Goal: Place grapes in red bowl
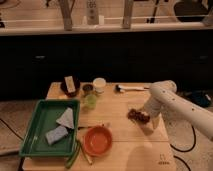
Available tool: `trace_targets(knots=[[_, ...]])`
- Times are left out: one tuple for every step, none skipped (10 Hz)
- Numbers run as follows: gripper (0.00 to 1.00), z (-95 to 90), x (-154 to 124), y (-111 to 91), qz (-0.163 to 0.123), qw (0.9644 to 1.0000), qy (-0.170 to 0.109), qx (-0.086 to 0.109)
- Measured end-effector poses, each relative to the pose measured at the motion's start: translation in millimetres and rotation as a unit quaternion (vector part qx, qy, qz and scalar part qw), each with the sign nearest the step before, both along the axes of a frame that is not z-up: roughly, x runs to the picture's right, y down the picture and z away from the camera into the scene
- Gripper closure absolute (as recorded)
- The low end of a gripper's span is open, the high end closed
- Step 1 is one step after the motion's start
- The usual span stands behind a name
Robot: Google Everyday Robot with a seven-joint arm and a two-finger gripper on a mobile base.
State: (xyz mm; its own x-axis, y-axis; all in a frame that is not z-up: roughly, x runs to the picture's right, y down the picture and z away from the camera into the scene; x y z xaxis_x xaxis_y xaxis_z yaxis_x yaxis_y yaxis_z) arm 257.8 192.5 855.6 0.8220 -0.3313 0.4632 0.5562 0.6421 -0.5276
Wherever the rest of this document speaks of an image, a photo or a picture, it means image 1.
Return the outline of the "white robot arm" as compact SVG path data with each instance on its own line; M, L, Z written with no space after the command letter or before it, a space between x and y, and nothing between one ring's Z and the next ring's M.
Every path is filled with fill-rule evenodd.
M172 80L158 81L149 86L150 97L142 107L153 121L153 126L158 126L157 117L161 108L166 106L191 123L198 131L213 141L213 113L176 94L177 85Z

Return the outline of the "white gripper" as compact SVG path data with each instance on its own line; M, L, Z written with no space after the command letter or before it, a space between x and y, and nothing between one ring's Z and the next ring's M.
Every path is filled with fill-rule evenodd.
M160 101L156 100L154 97L150 97L144 104L144 107L138 108L139 112L146 111L146 113L151 117L153 129L156 129L159 126L160 117L158 115L160 114L161 107L162 103Z

